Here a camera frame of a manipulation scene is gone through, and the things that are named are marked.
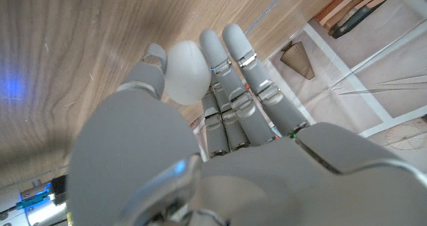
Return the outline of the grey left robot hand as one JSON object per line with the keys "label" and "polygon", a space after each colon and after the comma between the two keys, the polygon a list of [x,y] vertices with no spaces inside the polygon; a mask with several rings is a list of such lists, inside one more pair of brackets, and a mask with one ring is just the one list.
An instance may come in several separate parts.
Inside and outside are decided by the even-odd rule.
{"label": "grey left robot hand", "polygon": [[426,175],[310,124],[239,25],[152,43],[72,149],[76,225],[425,225]]}

